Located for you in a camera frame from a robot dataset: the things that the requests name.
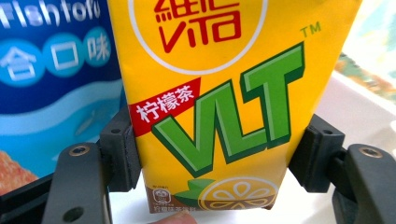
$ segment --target red label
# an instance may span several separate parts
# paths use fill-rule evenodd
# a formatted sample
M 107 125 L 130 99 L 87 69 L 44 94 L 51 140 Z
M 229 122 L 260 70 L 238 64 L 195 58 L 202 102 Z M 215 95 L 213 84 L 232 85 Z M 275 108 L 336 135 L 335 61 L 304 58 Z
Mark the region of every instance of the red label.
M 162 92 L 147 100 L 129 105 L 134 135 L 136 137 L 151 132 L 151 126 L 165 117 L 183 113 L 194 106 L 199 96 L 201 78 L 196 78 L 169 91 Z

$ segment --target blue package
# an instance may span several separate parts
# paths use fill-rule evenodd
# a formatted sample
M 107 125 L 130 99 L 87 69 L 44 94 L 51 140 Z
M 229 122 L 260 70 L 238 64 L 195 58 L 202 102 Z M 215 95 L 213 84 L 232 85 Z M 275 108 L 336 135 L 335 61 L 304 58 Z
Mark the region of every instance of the blue package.
M 122 104 L 106 0 L 0 0 L 0 150 L 48 175 Z

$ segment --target tm symbol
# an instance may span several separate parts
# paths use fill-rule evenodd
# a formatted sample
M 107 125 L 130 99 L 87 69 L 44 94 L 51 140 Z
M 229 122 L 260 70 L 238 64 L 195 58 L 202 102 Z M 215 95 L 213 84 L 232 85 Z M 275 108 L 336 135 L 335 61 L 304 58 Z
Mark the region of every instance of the tm symbol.
M 300 31 L 304 34 L 304 37 L 314 35 L 317 32 L 321 31 L 320 22 L 317 21 L 317 23 L 315 23 L 315 24 L 309 24 L 308 26 L 305 26 L 304 28 L 302 28 Z

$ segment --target black bracket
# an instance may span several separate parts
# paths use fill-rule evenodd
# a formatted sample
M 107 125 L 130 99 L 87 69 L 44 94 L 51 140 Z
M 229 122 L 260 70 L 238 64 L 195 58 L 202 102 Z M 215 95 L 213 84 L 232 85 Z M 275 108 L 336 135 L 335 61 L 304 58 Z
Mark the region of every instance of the black bracket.
M 108 193 L 134 189 L 140 171 L 124 107 L 96 144 L 62 151 L 53 175 L 0 196 L 0 223 L 111 223 Z
M 291 172 L 308 192 L 335 185 L 332 204 L 339 224 L 395 223 L 396 161 L 376 147 L 344 150 L 344 137 L 314 116 L 291 159 Z

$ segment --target yellow drink carton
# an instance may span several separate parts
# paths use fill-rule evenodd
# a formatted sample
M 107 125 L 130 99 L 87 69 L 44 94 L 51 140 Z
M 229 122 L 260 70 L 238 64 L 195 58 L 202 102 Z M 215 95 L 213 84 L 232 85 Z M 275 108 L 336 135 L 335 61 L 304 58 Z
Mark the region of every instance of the yellow drink carton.
M 271 208 L 359 0 L 111 0 L 150 212 Z

